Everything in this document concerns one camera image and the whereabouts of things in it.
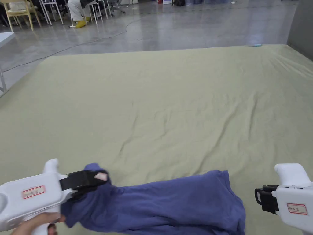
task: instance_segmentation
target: white chair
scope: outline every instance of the white chair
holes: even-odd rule
[[[94,16],[95,16],[96,25],[98,25],[97,18],[98,18],[99,16],[97,16],[97,14],[96,14],[96,13],[97,13],[96,6],[98,7],[99,14],[100,14],[99,16],[101,17],[101,21],[103,22],[102,15],[101,15],[101,12],[100,12],[99,3],[97,3],[96,0],[94,0],[94,1],[92,1],[91,3],[88,3],[88,4],[86,5],[86,7],[89,7],[89,12],[90,12],[90,7],[92,7],[92,11],[93,11]]]
[[[14,18],[15,22],[18,21],[20,27],[22,28],[22,25],[19,21],[19,19],[17,18],[18,16],[28,16],[28,20],[29,20],[29,24],[30,24],[30,27],[32,29],[32,31],[34,31],[34,27],[33,27],[33,22],[32,22],[32,17],[30,15],[30,13],[34,13],[35,16],[36,16],[36,19],[38,21],[38,24],[39,26],[41,27],[41,23],[39,21],[39,18],[38,18],[38,15],[37,15],[37,12],[36,12],[36,9],[35,9],[35,6],[32,2],[32,0],[29,0],[29,3],[30,3],[30,7],[28,7],[28,2],[27,0],[24,0],[24,4],[25,4],[25,10],[20,10],[20,11],[12,11],[12,10],[9,10],[8,9],[8,4],[9,3],[16,3],[16,2],[20,2],[21,0],[0,0],[0,2],[2,2],[4,4],[4,8],[5,8],[5,12],[7,13],[7,18],[9,20],[9,24],[10,24],[10,28],[11,28],[11,31],[13,32],[13,28],[12,28],[12,24],[11,24],[11,20],[10,20],[10,16]]]
[[[103,7],[104,7],[104,10],[105,10],[105,15],[106,15],[106,18],[108,19],[108,14],[107,14],[107,12],[106,12],[106,7],[105,7],[104,0],[98,0],[98,1],[102,1],[102,2],[103,2]],[[110,17],[112,17],[109,1],[108,1],[108,0],[106,0],[106,2],[107,2],[107,4],[108,4]]]
[[[46,18],[47,24],[50,23],[50,25],[52,25],[51,20],[50,20],[50,17],[49,17],[49,12],[48,12],[47,9],[46,9],[46,5],[50,5],[50,9],[51,9],[51,12],[52,12],[52,15],[53,15],[53,19],[54,19],[54,21],[56,21],[56,18],[55,18],[55,15],[54,15],[54,13],[53,13],[53,9],[52,9],[52,5],[54,5],[54,7],[55,7],[55,8],[57,9],[57,11],[58,11],[58,14],[59,14],[59,16],[60,16],[61,22],[62,22],[62,24],[64,25],[63,19],[62,19],[60,10],[59,10],[59,6],[58,6],[56,0],[39,0],[39,2],[40,2],[40,5],[41,5],[42,10],[43,10],[43,12],[44,12],[44,17]]]

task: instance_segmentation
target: white stool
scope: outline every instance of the white stool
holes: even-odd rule
[[[50,25],[52,25],[50,17],[49,17],[49,12],[46,9],[46,5],[50,5],[50,9],[51,9],[51,12],[52,12],[52,15],[53,15],[53,19],[54,19],[54,21],[56,21],[54,13],[53,13],[53,10],[52,10],[52,5],[54,5],[56,7],[57,11],[58,11],[58,14],[60,16],[61,22],[64,25],[63,19],[62,19],[60,10],[59,10],[59,6],[58,6],[56,0],[39,0],[39,2],[40,2],[42,10],[44,12],[44,17],[46,18],[47,24],[50,23]]]
[[[106,18],[108,19],[108,14],[107,14],[107,12],[106,12],[106,7],[105,7],[104,0],[98,0],[98,1],[103,1],[103,7],[104,7],[104,10],[105,10],[105,15],[106,15]],[[109,1],[108,1],[108,0],[106,0],[106,2],[107,2],[107,4],[108,4],[110,17],[112,17]]]
[[[103,22],[103,19],[102,19],[102,15],[101,15],[101,12],[100,12],[100,6],[99,6],[99,3],[96,2],[96,0],[92,1],[91,3],[87,4],[86,7],[89,7],[89,12],[90,12],[90,7],[92,7],[92,11],[94,13],[94,16],[95,16],[95,21],[96,21],[96,25],[98,25],[98,22],[97,22],[97,9],[96,9],[96,6],[98,6],[98,10],[99,10],[99,14],[100,14],[100,17],[101,17],[101,21]]]

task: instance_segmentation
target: red-bordered label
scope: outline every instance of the red-bordered label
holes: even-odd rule
[[[293,214],[307,215],[308,210],[304,204],[287,203],[288,211]]]
[[[30,198],[30,197],[34,197],[37,196],[39,194],[43,194],[46,192],[46,188],[44,185],[35,187],[35,188],[31,188],[31,189],[27,189],[25,191],[22,192],[22,197],[24,199]]]

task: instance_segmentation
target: wooden chair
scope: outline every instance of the wooden chair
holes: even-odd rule
[[[26,10],[22,10],[22,11],[12,11],[12,10],[8,10],[8,6],[7,4],[9,3],[16,3],[16,2],[23,2],[25,1],[25,7],[26,7]],[[27,0],[0,0],[0,2],[2,2],[4,4],[4,8],[5,8],[5,11],[7,13],[7,17],[8,17],[8,20],[9,20],[9,24],[10,24],[10,27],[11,27],[11,31],[13,32],[13,28],[12,28],[12,24],[11,24],[11,20],[10,20],[10,16],[12,16],[15,19],[18,20],[17,16],[25,16],[27,15],[28,16],[28,19],[29,19],[29,23],[30,23],[30,27],[32,28],[32,31],[34,31],[34,27],[33,27],[33,22],[32,22],[32,17],[30,16],[30,13],[35,13],[35,16],[36,16],[36,19],[38,21],[38,24],[39,26],[41,27],[41,24],[40,24],[40,21],[39,21],[39,18],[38,18],[38,15],[37,15],[37,12],[36,12],[36,9],[34,7],[34,4],[32,2],[32,0],[29,0],[30,2],[30,8],[28,7],[28,4],[27,4]]]

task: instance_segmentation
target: white table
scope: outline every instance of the white table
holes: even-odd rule
[[[13,38],[14,38],[13,32],[0,33],[0,48],[3,47],[5,44],[7,44]],[[0,80],[2,83],[2,86],[0,86],[0,91],[6,92],[7,87],[6,87],[5,82],[4,82],[4,77],[3,77],[2,70],[1,70],[1,66],[0,66]]]

